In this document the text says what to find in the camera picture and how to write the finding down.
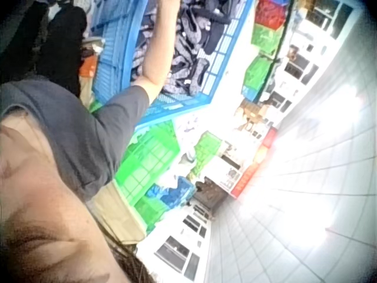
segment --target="eyebrow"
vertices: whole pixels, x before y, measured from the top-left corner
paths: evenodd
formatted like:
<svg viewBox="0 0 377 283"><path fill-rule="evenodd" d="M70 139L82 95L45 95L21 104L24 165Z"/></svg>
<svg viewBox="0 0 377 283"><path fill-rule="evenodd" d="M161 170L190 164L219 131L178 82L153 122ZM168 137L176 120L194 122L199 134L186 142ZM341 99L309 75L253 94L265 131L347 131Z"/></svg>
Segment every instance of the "eyebrow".
<svg viewBox="0 0 377 283"><path fill-rule="evenodd" d="M0 244L2 246L15 249L28 242L37 240L45 242L67 241L66 239L57 237L59 231L56 229L47 229L43 225L43 222L26 223L23 220L23 215L27 212L28 207L28 205L24 205L22 208L16 210L1 224Z"/></svg>

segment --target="clothing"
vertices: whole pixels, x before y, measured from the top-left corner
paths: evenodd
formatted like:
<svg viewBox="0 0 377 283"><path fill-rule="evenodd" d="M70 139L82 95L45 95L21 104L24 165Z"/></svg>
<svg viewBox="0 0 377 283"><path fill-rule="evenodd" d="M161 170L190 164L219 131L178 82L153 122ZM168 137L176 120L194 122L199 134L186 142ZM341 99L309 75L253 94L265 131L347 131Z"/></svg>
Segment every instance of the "clothing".
<svg viewBox="0 0 377 283"><path fill-rule="evenodd" d="M63 182L83 201L110 182L149 106L146 91L133 86L90 114L68 90L46 79L0 86L1 120L25 110L51 146Z"/></svg>
<svg viewBox="0 0 377 283"><path fill-rule="evenodd" d="M41 29L44 16L46 16L48 6L41 3L31 3L22 15L22 20L16 27L9 27L8 21L4 21L0 26L0 45L6 41L9 33L15 28L15 32L9 44L0 52L0 84L11 80L20 80L32 68L32 61L35 57L33 48ZM17 19L19 15L12 16L9 22Z"/></svg>
<svg viewBox="0 0 377 283"><path fill-rule="evenodd" d="M223 36L225 25L231 23L238 0L185 0L181 5L176 25L176 42L170 75L163 93L195 96L203 85L210 62L199 58L201 48L211 55ZM156 1L149 0L141 22L137 47L133 58L131 79L143 72L142 64L156 23Z"/></svg>
<svg viewBox="0 0 377 283"><path fill-rule="evenodd" d="M43 21L47 20L47 12L47 4L34 2L25 14L11 43L0 55L0 84L21 80L27 72L32 72L79 97L78 73L87 16L80 7L64 5L47 27ZM39 48L37 39L46 37L41 35L44 25L47 39L37 54L33 47Z"/></svg>

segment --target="person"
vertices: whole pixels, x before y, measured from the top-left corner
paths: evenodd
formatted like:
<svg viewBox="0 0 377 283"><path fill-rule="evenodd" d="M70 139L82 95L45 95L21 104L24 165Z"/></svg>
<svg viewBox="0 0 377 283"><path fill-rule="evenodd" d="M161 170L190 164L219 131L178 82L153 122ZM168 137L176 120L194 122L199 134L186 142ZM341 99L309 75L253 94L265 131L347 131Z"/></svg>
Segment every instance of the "person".
<svg viewBox="0 0 377 283"><path fill-rule="evenodd" d="M179 0L158 1L142 76L92 114L72 93L76 78L67 72L77 67L77 39L86 24L77 7L63 7L49 24L37 75L0 86L2 281L153 282L84 203L112 180L135 125L164 85L179 6ZM30 22L28 14L23 22ZM10 46L23 49L14 40Z"/></svg>

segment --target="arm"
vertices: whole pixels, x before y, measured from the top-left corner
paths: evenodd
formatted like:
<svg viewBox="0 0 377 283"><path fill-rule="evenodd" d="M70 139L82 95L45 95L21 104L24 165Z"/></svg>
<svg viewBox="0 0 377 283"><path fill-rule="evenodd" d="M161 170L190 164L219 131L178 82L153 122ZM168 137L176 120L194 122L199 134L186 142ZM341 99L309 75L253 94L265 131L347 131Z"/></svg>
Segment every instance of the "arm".
<svg viewBox="0 0 377 283"><path fill-rule="evenodd" d="M145 89L150 103L160 93L170 71L179 6L179 0L158 0L156 27L145 55L143 74L134 82Z"/></svg>

